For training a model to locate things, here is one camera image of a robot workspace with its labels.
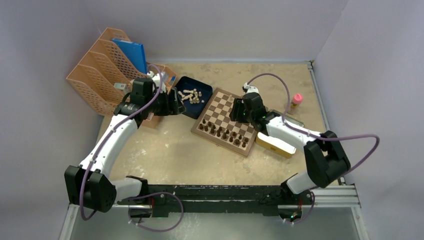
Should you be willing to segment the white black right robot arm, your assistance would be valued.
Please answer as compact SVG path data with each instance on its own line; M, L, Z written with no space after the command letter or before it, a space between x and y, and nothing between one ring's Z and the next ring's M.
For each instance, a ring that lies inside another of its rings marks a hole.
M327 187L351 168L334 132L328 130L320 133L291 125L281 114L268 111L256 92L234 99L230 119L249 123L257 132L279 139L303 152L306 170L281 184L280 196L288 204L298 200L306 190Z

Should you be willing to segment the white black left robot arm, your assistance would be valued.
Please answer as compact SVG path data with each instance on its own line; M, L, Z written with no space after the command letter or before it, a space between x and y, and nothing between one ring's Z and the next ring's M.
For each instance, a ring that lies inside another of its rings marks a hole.
M102 213L128 198L138 205L146 203L149 199L147 180L127 176L110 181L113 165L126 142L150 114L171 116L185 110L175 87L167 89L159 78L136 78L131 92L125 94L115 108L109 127L94 149L78 166L70 165L65 170L70 203Z

